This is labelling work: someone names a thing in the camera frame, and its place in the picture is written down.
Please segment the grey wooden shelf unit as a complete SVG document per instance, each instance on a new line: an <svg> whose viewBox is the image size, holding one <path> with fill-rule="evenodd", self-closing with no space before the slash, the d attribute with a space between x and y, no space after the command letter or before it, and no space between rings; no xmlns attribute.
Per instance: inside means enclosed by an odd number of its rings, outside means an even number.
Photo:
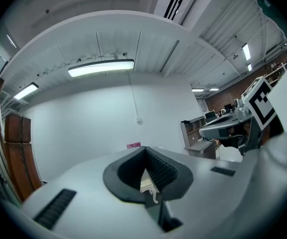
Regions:
<svg viewBox="0 0 287 239"><path fill-rule="evenodd" d="M190 156L216 159L216 145L211 139L203 138L199 130L206 124L204 117L181 121L185 149Z"/></svg>

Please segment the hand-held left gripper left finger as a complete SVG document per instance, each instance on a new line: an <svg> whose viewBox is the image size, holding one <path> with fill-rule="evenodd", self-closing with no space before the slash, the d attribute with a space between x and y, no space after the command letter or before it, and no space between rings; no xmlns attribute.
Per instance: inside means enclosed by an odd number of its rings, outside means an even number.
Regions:
<svg viewBox="0 0 287 239"><path fill-rule="evenodd" d="M75 165L30 195L21 211L34 219L60 191L67 189L76 194L53 233L68 239L159 238L164 232L144 205L119 200L103 182L107 166L142 149L126 149Z"/></svg>

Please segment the long ceiling light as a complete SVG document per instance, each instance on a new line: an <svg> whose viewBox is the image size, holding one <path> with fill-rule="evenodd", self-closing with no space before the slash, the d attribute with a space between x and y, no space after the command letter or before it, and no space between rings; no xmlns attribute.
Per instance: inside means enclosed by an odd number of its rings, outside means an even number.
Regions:
<svg viewBox="0 0 287 239"><path fill-rule="evenodd" d="M68 74L74 78L93 73L116 70L132 70L134 68L134 65L135 61L133 59L104 60L70 67L68 69Z"/></svg>

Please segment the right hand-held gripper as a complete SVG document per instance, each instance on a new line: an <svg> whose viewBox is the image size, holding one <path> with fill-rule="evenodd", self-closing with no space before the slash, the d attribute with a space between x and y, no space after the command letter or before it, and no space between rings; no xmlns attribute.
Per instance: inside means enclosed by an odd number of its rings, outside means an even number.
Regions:
<svg viewBox="0 0 287 239"><path fill-rule="evenodd" d="M234 127L238 124L244 129L249 126L248 134L238 141L241 155L247 151L259 148L264 129L277 115L268 94L272 86L264 77L256 78L241 95L235 99L235 113L221 116L199 129L199 134L208 139L228 139L235 133Z"/></svg>

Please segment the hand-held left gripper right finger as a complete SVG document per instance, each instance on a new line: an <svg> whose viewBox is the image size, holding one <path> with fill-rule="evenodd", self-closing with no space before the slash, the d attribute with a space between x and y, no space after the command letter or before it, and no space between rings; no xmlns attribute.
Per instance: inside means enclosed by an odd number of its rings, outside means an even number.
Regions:
<svg viewBox="0 0 287 239"><path fill-rule="evenodd" d="M236 210L255 167L255 156L228 162L146 147L147 171L159 190L155 223L146 235L207 235Z"/></svg>

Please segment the white wall conduit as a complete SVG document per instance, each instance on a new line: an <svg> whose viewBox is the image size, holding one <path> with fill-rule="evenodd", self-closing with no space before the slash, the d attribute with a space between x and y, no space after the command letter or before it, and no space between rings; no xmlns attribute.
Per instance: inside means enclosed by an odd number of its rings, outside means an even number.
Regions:
<svg viewBox="0 0 287 239"><path fill-rule="evenodd" d="M133 86L132 86L132 83L131 83L131 78L130 78L129 72L127 72L127 77L128 77L128 81L129 81L129 85L130 85L130 89L131 89L131 94L132 94L133 105L134 105L134 109L135 109L135 118L137 118L137 117L139 117L139 113L138 113L138 109L137 109L137 104L136 104L136 100L135 100L134 90L133 90Z"/></svg>

